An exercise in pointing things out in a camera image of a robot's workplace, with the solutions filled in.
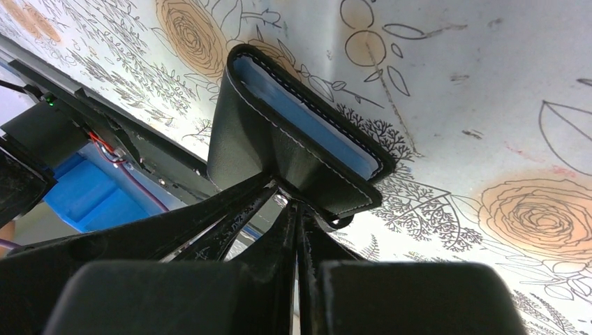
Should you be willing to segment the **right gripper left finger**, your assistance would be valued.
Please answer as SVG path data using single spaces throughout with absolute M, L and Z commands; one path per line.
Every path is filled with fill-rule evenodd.
M 295 226 L 290 202 L 227 261 L 102 261 L 70 279 L 46 334 L 290 334 Z

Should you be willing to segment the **black leather card holder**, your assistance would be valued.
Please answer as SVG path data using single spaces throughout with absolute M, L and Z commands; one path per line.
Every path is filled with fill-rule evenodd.
M 265 174 L 336 230 L 381 206 L 395 159 L 271 57 L 234 46 L 219 93 L 207 158 L 218 188 Z

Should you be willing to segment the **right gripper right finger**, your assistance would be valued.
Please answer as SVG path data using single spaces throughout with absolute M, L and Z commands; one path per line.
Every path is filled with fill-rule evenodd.
M 297 219 L 303 334 L 524 334 L 496 272 L 474 262 L 370 262 L 308 209 Z

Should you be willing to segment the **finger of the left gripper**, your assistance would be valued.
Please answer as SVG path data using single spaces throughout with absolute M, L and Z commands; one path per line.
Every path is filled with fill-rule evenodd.
M 1 333 L 37 334 L 66 282 L 97 260 L 223 260 L 241 229 L 276 192 L 257 174 L 187 207 L 106 230 L 17 247 L 1 259 Z

